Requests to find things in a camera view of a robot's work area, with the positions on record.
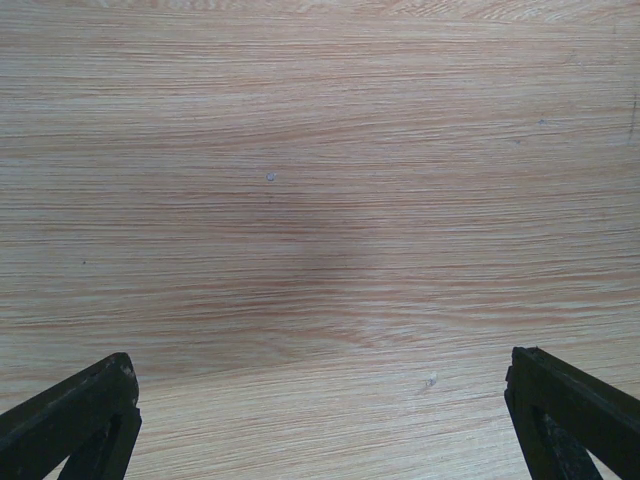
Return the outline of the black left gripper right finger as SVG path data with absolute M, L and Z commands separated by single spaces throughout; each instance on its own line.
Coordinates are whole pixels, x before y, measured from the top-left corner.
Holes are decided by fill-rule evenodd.
M 505 402 L 533 479 L 639 477 L 639 400 L 561 359 L 515 347 Z

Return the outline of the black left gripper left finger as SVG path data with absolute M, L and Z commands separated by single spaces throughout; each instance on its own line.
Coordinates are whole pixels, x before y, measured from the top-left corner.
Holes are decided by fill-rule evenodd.
M 1 477 L 122 479 L 141 428 L 139 385 L 118 352 L 1 415 Z

